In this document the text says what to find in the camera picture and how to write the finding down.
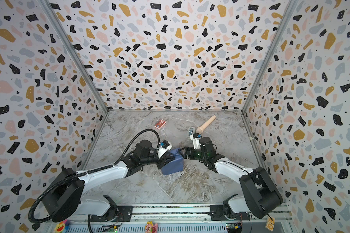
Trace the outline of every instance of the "pink toy figure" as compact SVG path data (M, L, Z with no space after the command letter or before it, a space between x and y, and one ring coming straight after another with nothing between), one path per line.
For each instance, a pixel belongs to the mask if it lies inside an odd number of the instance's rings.
M153 222L148 222L145 226L145 233L156 233L158 228L158 224L154 224Z

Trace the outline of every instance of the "wallpaper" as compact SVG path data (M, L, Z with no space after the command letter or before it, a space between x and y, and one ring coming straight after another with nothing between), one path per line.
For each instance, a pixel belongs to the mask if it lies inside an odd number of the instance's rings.
M51 3L109 109L239 109L287 1Z
M41 232L30 206L81 166L103 117L39 4L0 1L0 232Z
M350 0L299 1L247 117L298 232L350 233Z

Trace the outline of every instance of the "metal frame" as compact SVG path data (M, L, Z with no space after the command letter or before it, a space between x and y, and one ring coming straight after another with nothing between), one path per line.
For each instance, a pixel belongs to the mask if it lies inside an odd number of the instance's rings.
M104 114L107 114L109 112L107 106L104 104L104 101L100 96L100 94L98 93L96 86L94 85L93 81L90 79L89 73L84 67L82 60L79 58L78 54L76 53L74 46L71 44L70 40L68 39L68 36L65 30L63 29L63 26L61 25L60 21L58 20L55 12L53 11L51 4L49 3L48 0L38 0L38 2L41 8L43 9L45 15L48 17L49 21L51 22L53 29L56 31L61 42L63 43L66 50L68 51L70 57L74 61L76 67L82 73L84 80L88 84L88 87L92 92L92 94L94 95L94 97L96 98L96 101L100 105L100 108L103 109Z
M250 89L249 94L246 98L245 104L244 104L243 109L242 109L243 113L247 112L249 103L252 100L252 98L254 97L254 92L257 90L258 85L260 84L260 82L263 79L263 75L266 72L266 69L268 67L268 64L271 61L272 56L275 53L277 45L280 42L280 38L283 35L283 33L287 27L288 21L290 20L292 14L293 14L293 11L294 11L295 6L297 5L297 2L298 2L298 0L289 0L287 8L285 9L284 14L283 14L283 18L281 19L279 27L277 28L277 32L274 36L274 39L272 40L272 43L270 44L270 47L269 47L269 49L266 53L266 56L263 60L263 64L261 66L261 69L259 70L259 72L257 74L257 78L254 80L252 88Z

